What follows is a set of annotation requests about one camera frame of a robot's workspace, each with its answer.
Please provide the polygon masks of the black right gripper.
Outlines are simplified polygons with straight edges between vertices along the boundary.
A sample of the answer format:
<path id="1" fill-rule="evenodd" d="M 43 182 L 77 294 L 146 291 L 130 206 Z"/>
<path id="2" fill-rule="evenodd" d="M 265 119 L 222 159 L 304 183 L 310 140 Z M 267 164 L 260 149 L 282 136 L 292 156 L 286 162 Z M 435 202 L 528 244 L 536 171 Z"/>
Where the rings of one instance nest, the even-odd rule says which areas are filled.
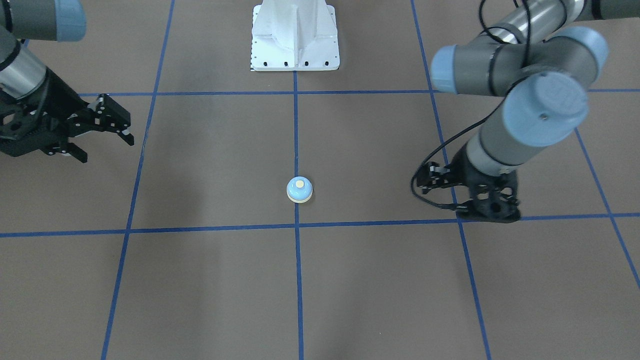
<path id="1" fill-rule="evenodd" d="M 1 103 L 1 119 L 13 118 L 1 125 L 1 152 L 21 157 L 40 150 L 49 157 L 60 154 L 86 164 L 89 155 L 69 139 L 79 132 L 109 132 L 118 135 L 128 146 L 135 145 L 130 132 L 131 114 L 107 93 L 88 103 L 52 70 L 30 95 Z"/>

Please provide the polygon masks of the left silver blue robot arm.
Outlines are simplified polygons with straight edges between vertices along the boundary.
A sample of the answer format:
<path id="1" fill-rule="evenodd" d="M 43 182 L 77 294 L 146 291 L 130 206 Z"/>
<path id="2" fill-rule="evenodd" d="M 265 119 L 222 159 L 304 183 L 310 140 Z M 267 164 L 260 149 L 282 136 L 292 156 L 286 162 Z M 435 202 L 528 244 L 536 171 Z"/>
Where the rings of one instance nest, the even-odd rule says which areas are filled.
<path id="1" fill-rule="evenodd" d="M 467 187 L 470 194 L 517 193 L 517 169 L 563 141 L 586 118 L 587 90 L 610 48 L 596 30 L 576 22 L 638 18 L 637 0 L 524 0 L 472 41 L 440 48 L 430 64 L 432 86 L 456 95 L 501 98 L 475 124 L 478 132 L 447 166 L 425 158 L 412 191 Z"/>

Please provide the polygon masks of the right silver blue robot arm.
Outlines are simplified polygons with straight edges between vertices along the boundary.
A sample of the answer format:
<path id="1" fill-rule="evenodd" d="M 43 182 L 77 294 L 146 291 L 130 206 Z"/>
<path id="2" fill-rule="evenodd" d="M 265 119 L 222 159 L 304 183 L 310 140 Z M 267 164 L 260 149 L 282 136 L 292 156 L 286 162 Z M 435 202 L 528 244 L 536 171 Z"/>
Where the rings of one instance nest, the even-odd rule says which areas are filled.
<path id="1" fill-rule="evenodd" d="M 9 157 L 35 151 L 86 163 L 71 139 L 90 132 L 118 135 L 128 146 L 131 115 L 101 93 L 87 102 L 26 45 L 28 40 L 71 43 L 87 31 L 79 0 L 3 0 L 0 5 L 0 150 Z"/>

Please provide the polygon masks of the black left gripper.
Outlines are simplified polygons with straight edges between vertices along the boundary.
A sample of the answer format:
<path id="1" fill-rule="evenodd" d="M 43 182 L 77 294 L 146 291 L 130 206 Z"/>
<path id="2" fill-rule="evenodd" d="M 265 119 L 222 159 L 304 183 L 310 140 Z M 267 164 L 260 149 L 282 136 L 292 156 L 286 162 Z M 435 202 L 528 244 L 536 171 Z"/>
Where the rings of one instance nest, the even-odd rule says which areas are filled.
<path id="1" fill-rule="evenodd" d="M 498 177 L 479 171 L 469 159 L 467 148 L 461 147 L 454 155 L 449 168 L 438 162 L 426 162 L 419 166 L 416 187 L 425 195 L 434 189 L 448 189 L 453 186 L 451 171 L 457 182 L 466 186 L 470 193 L 489 193 L 498 189 Z"/>

